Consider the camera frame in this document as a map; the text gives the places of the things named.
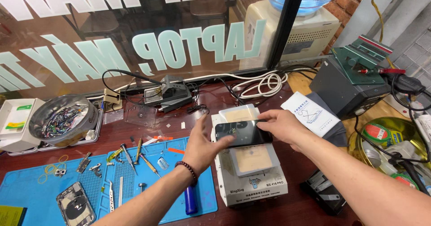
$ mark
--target black smartphone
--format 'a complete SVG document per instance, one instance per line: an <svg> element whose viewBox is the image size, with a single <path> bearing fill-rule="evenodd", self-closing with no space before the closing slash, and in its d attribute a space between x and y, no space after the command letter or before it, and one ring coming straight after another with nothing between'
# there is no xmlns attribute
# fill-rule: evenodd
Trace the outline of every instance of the black smartphone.
<svg viewBox="0 0 431 226"><path fill-rule="evenodd" d="M266 121L252 120L217 124L215 127L215 139L218 141L228 135L234 136L235 140L230 144L230 148L272 143L272 134L259 129L257 127L258 122Z"/></svg>

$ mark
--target metal tray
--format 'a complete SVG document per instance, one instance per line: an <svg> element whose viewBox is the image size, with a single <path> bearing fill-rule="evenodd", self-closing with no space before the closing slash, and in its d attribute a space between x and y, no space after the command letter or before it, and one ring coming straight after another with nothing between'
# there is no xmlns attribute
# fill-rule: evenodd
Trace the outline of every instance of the metal tray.
<svg viewBox="0 0 431 226"><path fill-rule="evenodd" d="M75 144L73 144L71 146L90 144L90 143L96 142L99 139L100 129L102 127L102 121L103 121L103 114L104 114L104 112L101 109L99 111L99 119L97 120L96 132L95 132L96 135L94 136L94 138L90 139L90 140L81 140L78 143L75 143ZM50 150L55 150L55 149L59 149L59 148L61 148L61 147L48 146L48 147L40 148L40 149L38 149L37 147L34 147L34 149L32 149L32 150L26 150L26 151L16 152L16 153L8 152L7 154L10 155L10 156L18 156L18 155L24 155L24 154L29 154L29 153L35 153L35 152L38 152L38 151L42 151L42 152L43 151L50 151Z"/></svg>

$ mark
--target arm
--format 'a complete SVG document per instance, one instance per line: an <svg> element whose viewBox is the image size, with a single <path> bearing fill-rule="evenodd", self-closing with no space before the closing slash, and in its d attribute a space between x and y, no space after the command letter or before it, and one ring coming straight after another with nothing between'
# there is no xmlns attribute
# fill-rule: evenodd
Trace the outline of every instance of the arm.
<svg viewBox="0 0 431 226"><path fill-rule="evenodd" d="M197 176L204 172L218 152L226 148L233 140L232 136L228 136L216 143L208 141L205 133L205 118L206 115L203 115L196 121L183 157L183 161L192 167ZM178 196L191 185L192 181L193 177L190 171L185 166L179 165L147 190L96 221L93 225L157 225Z"/></svg>
<svg viewBox="0 0 431 226"><path fill-rule="evenodd" d="M431 197L359 162L303 126L289 111L270 110L258 116L271 132L306 155L343 195L368 226L429 225Z"/></svg>

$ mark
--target smartphone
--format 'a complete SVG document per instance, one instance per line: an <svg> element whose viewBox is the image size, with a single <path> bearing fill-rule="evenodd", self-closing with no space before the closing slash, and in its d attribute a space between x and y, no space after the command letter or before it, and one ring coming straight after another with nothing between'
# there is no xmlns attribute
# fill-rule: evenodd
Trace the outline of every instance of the smartphone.
<svg viewBox="0 0 431 226"><path fill-rule="evenodd" d="M272 143L272 134L259 129L257 127L258 122L266 121L252 120L217 124L215 127L215 139L218 141L228 135L234 136L235 140L230 144L230 148Z"/></svg>
<svg viewBox="0 0 431 226"><path fill-rule="evenodd" d="M60 193L56 200L66 226L88 226L96 220L90 201L79 182Z"/></svg>

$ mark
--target green vise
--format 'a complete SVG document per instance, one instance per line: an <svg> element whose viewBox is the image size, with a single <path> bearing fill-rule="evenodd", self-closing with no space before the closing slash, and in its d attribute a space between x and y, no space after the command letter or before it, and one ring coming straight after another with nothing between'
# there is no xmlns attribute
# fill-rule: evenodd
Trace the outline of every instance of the green vise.
<svg viewBox="0 0 431 226"><path fill-rule="evenodd" d="M378 64L394 50L367 36L360 35L345 47L331 49L344 73L353 85L384 84L378 72Z"/></svg>

